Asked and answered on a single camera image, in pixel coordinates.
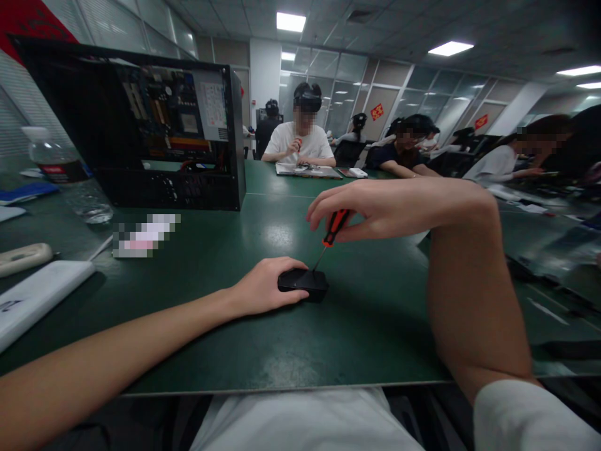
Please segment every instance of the dark shirt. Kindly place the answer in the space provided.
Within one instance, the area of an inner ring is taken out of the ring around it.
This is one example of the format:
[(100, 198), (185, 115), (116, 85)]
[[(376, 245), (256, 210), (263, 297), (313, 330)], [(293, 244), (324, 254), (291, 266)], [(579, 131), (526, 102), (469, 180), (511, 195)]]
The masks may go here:
[(411, 165), (406, 166), (401, 164), (399, 154), (396, 152), (396, 148), (394, 147), (394, 142), (391, 142), (382, 147), (376, 147), (372, 151), (371, 161), (367, 165), (367, 169), (380, 169), (380, 165), (382, 163), (386, 163), (387, 161), (391, 160), (397, 162), (401, 166), (407, 167), (408, 169), (413, 169), (415, 166), (424, 164), (426, 162), (424, 157), (422, 157), (416, 150), (415, 159), (411, 162)]
[(269, 117), (263, 119), (257, 125), (257, 131), (255, 132), (255, 139), (257, 140), (257, 160), (260, 160), (265, 153), (267, 144), (269, 144), (269, 140), (271, 139), (271, 134), (278, 125), (280, 125), (278, 118)]

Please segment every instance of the ceiling light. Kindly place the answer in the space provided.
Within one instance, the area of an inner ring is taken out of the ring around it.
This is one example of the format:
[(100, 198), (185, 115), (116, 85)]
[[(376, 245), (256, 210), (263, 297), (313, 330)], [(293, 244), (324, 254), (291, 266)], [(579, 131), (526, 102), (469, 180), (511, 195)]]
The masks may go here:
[(576, 85), (579, 88), (586, 88), (586, 89), (599, 89), (601, 88), (601, 81), (597, 82), (597, 83), (585, 83), (584, 85)]
[(294, 61), (294, 58), (296, 58), (296, 53), (282, 52), (282, 59), (284, 61)]
[(474, 47), (472, 44), (458, 43), (455, 41), (447, 42), (440, 47), (433, 48), (428, 53), (439, 54), (442, 56), (451, 56), (452, 54), (462, 52)]
[(569, 75), (569, 76), (578, 76), (578, 75), (586, 75), (586, 74), (597, 73), (597, 72), (601, 72), (601, 66), (588, 66), (585, 68), (570, 69), (567, 71), (559, 71), (558, 74)]
[(296, 31), (301, 33), (302, 29), (305, 28), (305, 16), (295, 16), (294, 14), (277, 13), (275, 15), (275, 26), (277, 29), (283, 29), (286, 31)]

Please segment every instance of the open computer case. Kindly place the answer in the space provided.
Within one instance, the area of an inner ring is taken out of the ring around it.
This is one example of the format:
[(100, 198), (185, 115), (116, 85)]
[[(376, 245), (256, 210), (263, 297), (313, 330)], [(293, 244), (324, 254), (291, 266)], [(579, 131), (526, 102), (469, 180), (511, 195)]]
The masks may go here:
[(240, 210), (242, 97), (230, 66), (11, 40), (115, 206)]

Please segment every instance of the red screwdriver handle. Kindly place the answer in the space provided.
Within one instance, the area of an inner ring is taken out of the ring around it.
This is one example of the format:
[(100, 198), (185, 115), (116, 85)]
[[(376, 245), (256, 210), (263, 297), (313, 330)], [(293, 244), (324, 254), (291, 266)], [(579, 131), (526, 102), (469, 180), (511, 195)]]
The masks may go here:
[(336, 239), (336, 235), (338, 232), (342, 230), (344, 224), (349, 219), (351, 214), (350, 210), (338, 210), (336, 213), (332, 214), (330, 218), (330, 224), (327, 228), (326, 237), (323, 239), (322, 243), (326, 247), (332, 247), (334, 245), (334, 239)]

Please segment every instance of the screwdriver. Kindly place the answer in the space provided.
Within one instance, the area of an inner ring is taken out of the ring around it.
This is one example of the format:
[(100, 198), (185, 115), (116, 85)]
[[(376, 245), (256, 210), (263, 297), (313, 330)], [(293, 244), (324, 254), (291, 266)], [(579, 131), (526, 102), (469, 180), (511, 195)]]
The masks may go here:
[(317, 269), (317, 265), (321, 261), (321, 257), (324, 256), (324, 252), (326, 251), (326, 249), (334, 245), (334, 239), (336, 239), (336, 235), (338, 235), (338, 232), (342, 230), (344, 224), (346, 224), (346, 221), (349, 219), (350, 214), (351, 211), (348, 209), (338, 210), (336, 213), (332, 214), (332, 217), (330, 218), (330, 223), (327, 227), (326, 237), (322, 240), (324, 250), (321, 251), (321, 255), (319, 256), (317, 263), (315, 263), (315, 266), (313, 268), (314, 272)]

